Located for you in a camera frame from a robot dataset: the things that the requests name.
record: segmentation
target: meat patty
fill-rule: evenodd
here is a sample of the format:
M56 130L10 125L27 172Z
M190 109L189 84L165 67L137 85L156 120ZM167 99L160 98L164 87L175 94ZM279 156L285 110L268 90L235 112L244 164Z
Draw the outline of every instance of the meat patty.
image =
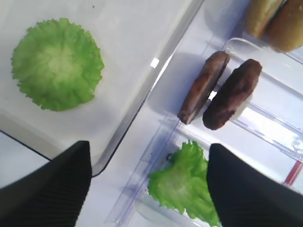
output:
M215 52L206 60L178 113L178 118L184 124L189 124L198 115L229 60L230 56L223 51Z
M235 69L204 112L205 127L217 130L225 125L256 88L261 71L262 66L253 59Z

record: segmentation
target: red rod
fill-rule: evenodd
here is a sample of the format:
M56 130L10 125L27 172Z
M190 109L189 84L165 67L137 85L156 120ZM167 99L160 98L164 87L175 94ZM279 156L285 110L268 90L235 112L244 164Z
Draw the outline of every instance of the red rod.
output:
M300 174L302 168L303 168L302 162L296 161L295 165L293 166L292 170L289 172L284 183L287 184L287 186L292 186L295 180L297 179L298 175Z

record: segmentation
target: sesame bun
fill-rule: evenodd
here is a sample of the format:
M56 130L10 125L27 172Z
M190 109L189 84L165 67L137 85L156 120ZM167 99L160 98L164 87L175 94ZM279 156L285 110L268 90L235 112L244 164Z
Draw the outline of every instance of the sesame bun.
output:
M303 45L303 0L288 0L268 28L268 43L277 52Z
M246 13L247 32L256 38L262 37L283 0L251 0Z

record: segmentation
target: lettuce leaf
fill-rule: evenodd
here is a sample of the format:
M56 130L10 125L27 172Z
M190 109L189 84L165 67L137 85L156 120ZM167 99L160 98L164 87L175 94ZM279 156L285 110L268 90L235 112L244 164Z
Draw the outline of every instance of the lettuce leaf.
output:
M53 111L92 100L104 68L90 32L66 18L30 27L11 60L20 92Z
M197 142L183 143L172 155L171 165L149 175L149 194L161 206L185 211L190 218L199 218L210 226L220 226L208 191L206 173L208 161Z

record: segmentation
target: white tray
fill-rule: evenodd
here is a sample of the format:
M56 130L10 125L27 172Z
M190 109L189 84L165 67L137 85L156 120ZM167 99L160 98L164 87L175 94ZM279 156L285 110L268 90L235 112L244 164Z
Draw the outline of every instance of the white tray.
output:
M98 173L201 1L0 0L0 130L49 158L78 140L88 140ZM28 27L60 17L92 33L105 68L93 101L57 113L41 110L19 92L10 58Z

